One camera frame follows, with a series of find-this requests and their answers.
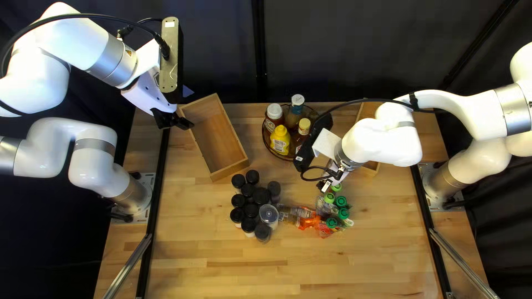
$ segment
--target empty wooden box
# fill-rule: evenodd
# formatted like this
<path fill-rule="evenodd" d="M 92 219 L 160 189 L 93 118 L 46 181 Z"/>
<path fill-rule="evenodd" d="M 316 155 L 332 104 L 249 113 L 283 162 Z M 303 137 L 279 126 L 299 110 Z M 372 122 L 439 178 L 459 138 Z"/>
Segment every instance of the empty wooden box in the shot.
<path fill-rule="evenodd" d="M 194 123 L 189 131 L 212 181 L 249 166 L 246 152 L 217 94 L 183 105 L 179 111 Z"/>

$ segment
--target mounting plate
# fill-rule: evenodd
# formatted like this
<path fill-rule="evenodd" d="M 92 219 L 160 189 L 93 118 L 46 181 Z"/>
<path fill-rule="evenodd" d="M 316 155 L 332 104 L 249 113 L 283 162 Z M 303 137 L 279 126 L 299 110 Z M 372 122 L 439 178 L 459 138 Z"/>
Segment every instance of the mounting plate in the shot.
<path fill-rule="evenodd" d="M 430 176 L 433 173 L 435 173 L 438 169 L 434 168 L 434 162 L 425 162 L 425 163 L 418 163 L 418 171 L 419 175 L 421 176 L 421 181 L 423 180 L 423 177 Z M 427 204 L 429 206 L 429 210 L 431 212 L 456 212 L 456 211 L 464 211 L 464 207 L 462 206 L 455 206 L 451 207 L 449 209 L 444 209 L 442 206 L 444 203 L 446 203 L 447 199 L 434 199 L 431 198 L 427 193 L 425 193 L 425 198 L 427 199 Z M 454 198 L 456 201 L 462 201 L 464 200 L 464 197 L 462 195 L 461 191 L 458 191 Z"/>
<path fill-rule="evenodd" d="M 153 191 L 153 185 L 155 184 L 155 172 L 144 172 L 140 174 L 141 177 L 138 179 L 139 183 L 141 183 L 148 191 L 148 198 L 151 201 L 152 200 L 152 191 Z M 139 224 L 139 223 L 148 223 L 148 217 L 149 217 L 149 209 L 151 207 L 151 203 L 146 207 L 145 210 L 143 210 L 141 213 L 133 215 L 133 221 L 132 222 L 124 222 L 120 219 L 111 218 L 111 223 L 115 224 Z M 120 211 L 120 208 L 118 206 L 113 207 L 111 210 L 112 213 L 117 214 L 123 214 Z"/>

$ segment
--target bottle cap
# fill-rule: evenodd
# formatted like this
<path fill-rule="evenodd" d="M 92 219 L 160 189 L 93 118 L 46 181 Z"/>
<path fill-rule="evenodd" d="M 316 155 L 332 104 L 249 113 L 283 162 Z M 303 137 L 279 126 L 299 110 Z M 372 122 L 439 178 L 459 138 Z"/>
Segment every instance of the bottle cap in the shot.
<path fill-rule="evenodd" d="M 345 206 L 347 204 L 347 199 L 345 196 L 339 196 L 335 199 L 334 202 L 337 206 Z"/>
<path fill-rule="evenodd" d="M 251 184 L 245 184 L 240 189 L 240 192 L 242 192 L 242 195 L 245 197 L 251 197 L 253 195 L 253 191 L 255 191 L 255 186 Z"/>
<path fill-rule="evenodd" d="M 244 206 L 244 213 L 248 217 L 255 218 L 259 214 L 259 206 L 254 203 L 246 204 Z"/>
<path fill-rule="evenodd" d="M 253 201 L 258 205 L 267 204 L 270 202 L 271 195 L 268 189 L 266 188 L 255 188 L 253 192 Z"/>
<path fill-rule="evenodd" d="M 244 232 L 253 232 L 255 230 L 255 226 L 256 226 L 256 222 L 255 222 L 255 219 L 253 218 L 250 218 L 250 217 L 246 217 L 244 218 L 244 220 L 242 220 L 242 230 Z"/>
<path fill-rule="evenodd" d="M 335 228 L 338 225 L 338 221 L 336 221 L 336 219 L 333 217 L 327 218 L 326 223 L 328 228 Z"/>
<path fill-rule="evenodd" d="M 286 127 L 283 125 L 279 125 L 275 127 L 275 134 L 277 135 L 284 135 L 286 134 Z"/>
<path fill-rule="evenodd" d="M 244 220 L 244 210 L 239 207 L 236 207 L 231 211 L 229 217 L 231 217 L 231 221 L 233 221 L 234 223 L 240 223 L 242 222 L 242 220 Z"/>
<path fill-rule="evenodd" d="M 259 172 L 254 169 L 246 172 L 246 180 L 248 184 L 257 184 L 259 182 Z"/>
<path fill-rule="evenodd" d="M 300 120 L 300 129 L 308 130 L 310 128 L 310 120 L 308 118 L 302 118 Z"/>
<path fill-rule="evenodd" d="M 331 186 L 331 190 L 334 192 L 339 192 L 340 190 L 342 190 L 342 183 L 339 183 L 336 186 Z"/>
<path fill-rule="evenodd" d="M 323 198 L 323 200 L 326 202 L 326 203 L 334 203 L 334 194 L 332 193 L 327 193 L 325 195 L 325 197 Z"/>
<path fill-rule="evenodd" d="M 305 103 L 305 98 L 302 95 L 292 96 L 292 106 L 301 106 Z"/>
<path fill-rule="evenodd" d="M 237 175 L 234 175 L 232 178 L 231 178 L 231 184 L 233 185 L 233 187 L 235 188 L 242 188 L 242 186 L 246 183 L 246 178 L 241 175 L 240 173 L 237 174 Z"/>
<path fill-rule="evenodd" d="M 275 223 L 279 219 L 279 212 L 271 204 L 265 204 L 259 209 L 259 216 L 266 224 Z"/>
<path fill-rule="evenodd" d="M 264 224 L 263 222 L 260 222 L 255 227 L 255 237 L 259 241 L 266 241 L 270 237 L 270 228 Z"/>
<path fill-rule="evenodd" d="M 349 210 L 344 207 L 341 208 L 338 210 L 338 217 L 340 217 L 340 219 L 347 219 L 347 217 L 349 217 Z"/>
<path fill-rule="evenodd" d="M 271 181 L 268 183 L 268 191 L 270 191 L 272 196 L 277 196 L 281 194 L 281 184 L 278 181 Z"/>
<path fill-rule="evenodd" d="M 246 198 L 242 194 L 235 194 L 231 198 L 231 204 L 234 207 L 243 207 L 246 204 Z"/>
<path fill-rule="evenodd" d="M 270 104 L 266 109 L 266 115 L 271 119 L 279 119 L 282 116 L 282 108 L 279 104 Z"/>

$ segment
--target green cap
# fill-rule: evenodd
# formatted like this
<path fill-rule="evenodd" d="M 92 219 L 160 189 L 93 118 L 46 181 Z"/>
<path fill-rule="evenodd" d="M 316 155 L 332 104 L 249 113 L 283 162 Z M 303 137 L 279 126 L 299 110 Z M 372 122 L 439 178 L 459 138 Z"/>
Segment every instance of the green cap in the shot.
<path fill-rule="evenodd" d="M 323 200 L 325 200 L 326 203 L 333 203 L 334 202 L 334 194 L 327 193 L 325 195 L 325 197 L 323 198 Z"/>
<path fill-rule="evenodd" d="M 349 210 L 344 207 L 341 208 L 338 211 L 338 217 L 340 217 L 340 219 L 347 219 L 347 217 L 349 217 Z"/>
<path fill-rule="evenodd" d="M 335 228 L 338 225 L 338 221 L 336 221 L 336 219 L 333 217 L 327 218 L 326 223 L 328 228 Z"/>
<path fill-rule="evenodd" d="M 342 190 L 342 183 L 336 185 L 336 186 L 331 186 L 331 190 L 334 191 L 334 192 L 340 192 Z"/>
<path fill-rule="evenodd" d="M 347 199 L 345 196 L 339 196 L 335 199 L 334 202 L 337 206 L 345 206 L 347 204 Z"/>

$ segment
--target black lid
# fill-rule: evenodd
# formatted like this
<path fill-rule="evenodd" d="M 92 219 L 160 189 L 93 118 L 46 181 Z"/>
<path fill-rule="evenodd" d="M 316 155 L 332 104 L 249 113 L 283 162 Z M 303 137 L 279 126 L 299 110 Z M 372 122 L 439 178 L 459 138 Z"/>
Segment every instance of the black lid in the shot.
<path fill-rule="evenodd" d="M 242 208 L 236 207 L 231 211 L 229 216 L 234 223 L 240 223 L 244 219 L 244 210 L 242 210 Z"/>
<path fill-rule="evenodd" d="M 244 206 L 244 213 L 246 216 L 255 218 L 259 214 L 259 206 L 254 203 L 249 203 Z"/>
<path fill-rule="evenodd" d="M 271 195 L 277 196 L 281 194 L 281 184 L 279 184 L 278 181 L 271 181 L 268 183 L 268 190 L 270 191 Z"/>
<path fill-rule="evenodd" d="M 248 184 L 255 185 L 259 182 L 259 172 L 252 169 L 246 173 L 246 180 Z"/>
<path fill-rule="evenodd" d="M 233 186 L 235 188 L 242 188 L 242 186 L 246 183 L 246 178 L 241 175 L 240 173 L 237 174 L 237 175 L 234 175 L 232 178 L 231 178 L 231 184 L 233 184 Z"/>
<path fill-rule="evenodd" d="M 270 236 L 270 228 L 264 223 L 260 222 L 255 227 L 255 237 L 261 241 L 267 240 Z"/>
<path fill-rule="evenodd" d="M 255 226 L 257 223 L 255 222 L 255 219 L 246 217 L 244 220 L 242 220 L 242 230 L 244 232 L 253 232 L 255 230 Z"/>
<path fill-rule="evenodd" d="M 246 204 L 246 198 L 242 194 L 235 194 L 231 198 L 231 204 L 234 207 L 243 207 Z"/>
<path fill-rule="evenodd" d="M 258 205 L 267 204 L 270 202 L 270 199 L 270 192 L 266 188 L 259 187 L 253 191 L 253 201 Z"/>
<path fill-rule="evenodd" d="M 253 195 L 253 191 L 255 191 L 255 186 L 251 184 L 245 184 L 240 189 L 240 192 L 242 192 L 242 195 L 245 197 L 251 197 Z"/>

